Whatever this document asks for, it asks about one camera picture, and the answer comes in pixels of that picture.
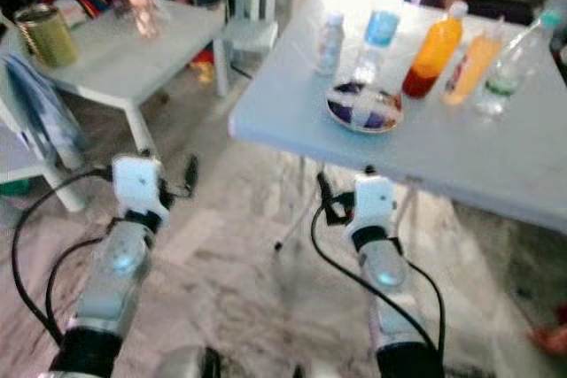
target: water bottle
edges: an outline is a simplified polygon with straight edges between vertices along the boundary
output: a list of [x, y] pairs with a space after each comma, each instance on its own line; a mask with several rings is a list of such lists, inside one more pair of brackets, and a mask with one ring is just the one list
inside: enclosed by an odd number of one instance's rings
[[402, 6], [403, 0], [379, 0], [377, 7], [372, 10], [353, 80], [365, 84], [374, 83], [384, 61], [385, 51], [400, 23]]
[[475, 105], [479, 113], [495, 118], [505, 111], [512, 95], [526, 78], [537, 71], [541, 55], [549, 49], [551, 36], [559, 24], [559, 13], [544, 11], [527, 30], [502, 50], [488, 71], [482, 95]]
[[337, 71], [340, 51], [345, 40], [344, 19], [340, 12], [332, 12], [327, 16], [317, 45], [316, 69], [319, 74], [331, 75]]

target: small white bottle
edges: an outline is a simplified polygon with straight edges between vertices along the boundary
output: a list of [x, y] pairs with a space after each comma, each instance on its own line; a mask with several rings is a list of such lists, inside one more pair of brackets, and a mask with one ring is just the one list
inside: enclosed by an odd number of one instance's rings
[[345, 40], [343, 22], [345, 16], [341, 12], [327, 15], [317, 43], [316, 70], [322, 75], [332, 75], [337, 71], [340, 51]]

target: tiled floor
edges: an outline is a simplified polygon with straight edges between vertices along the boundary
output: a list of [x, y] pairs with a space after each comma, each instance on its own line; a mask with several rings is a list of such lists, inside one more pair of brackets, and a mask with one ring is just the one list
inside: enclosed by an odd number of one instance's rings
[[[291, 243], [279, 255], [273, 252], [309, 203], [316, 166], [307, 162], [302, 171], [292, 155], [229, 139], [227, 114], [245, 85], [240, 80], [235, 95], [220, 100], [214, 86], [203, 86], [184, 71], [165, 87], [168, 103], [155, 96], [143, 107], [166, 177], [181, 180], [190, 153], [199, 155], [201, 176], [196, 198], [180, 200], [159, 234], [153, 269], [114, 376], [154, 376], [173, 351], [194, 343], [229, 353], [259, 378], [291, 377], [297, 362], [315, 358], [335, 365], [345, 378], [377, 376], [368, 354], [367, 296], [316, 257], [307, 239], [310, 215]], [[93, 142], [90, 159], [104, 163], [134, 150], [119, 112], [77, 98], [66, 101]], [[330, 167], [329, 174], [338, 187], [352, 186], [351, 173]], [[69, 214], [51, 200], [24, 233], [21, 264], [37, 300], [42, 300], [57, 253], [99, 232], [113, 214], [109, 185], [84, 182], [80, 188], [90, 198], [87, 211]], [[40, 184], [35, 193], [44, 189]], [[445, 294], [446, 364], [454, 376], [565, 376], [565, 365], [529, 344], [528, 322], [504, 292], [520, 230], [516, 223], [455, 210], [448, 200], [427, 194], [420, 194], [403, 223], [409, 257], [431, 272]], [[355, 267], [340, 229], [321, 231], [327, 250]], [[550, 244], [550, 250], [560, 252], [560, 245]], [[55, 305], [61, 323], [73, 310], [88, 251], [72, 257], [59, 274]], [[8, 252], [6, 232], [0, 240], [0, 376], [33, 377], [48, 367], [54, 346], [16, 296]], [[550, 258], [546, 255], [532, 257], [532, 263]], [[554, 261], [546, 266], [546, 276], [562, 260]], [[435, 334], [435, 299], [420, 281], [416, 285], [423, 316]], [[547, 287], [541, 279], [541, 290]]]

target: blue cloth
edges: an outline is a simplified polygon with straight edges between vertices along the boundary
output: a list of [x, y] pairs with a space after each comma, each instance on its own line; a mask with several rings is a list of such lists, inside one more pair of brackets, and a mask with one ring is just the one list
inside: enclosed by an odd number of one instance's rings
[[43, 134], [54, 148], [84, 148], [79, 125], [52, 85], [24, 58], [9, 54], [4, 61], [16, 96], [35, 131]]

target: blue label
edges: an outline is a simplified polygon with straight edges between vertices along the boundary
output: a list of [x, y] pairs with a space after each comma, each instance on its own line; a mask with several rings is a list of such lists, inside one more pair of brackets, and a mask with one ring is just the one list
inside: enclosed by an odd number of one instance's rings
[[396, 34], [400, 17], [388, 11], [373, 11], [364, 40], [375, 46], [388, 46]]

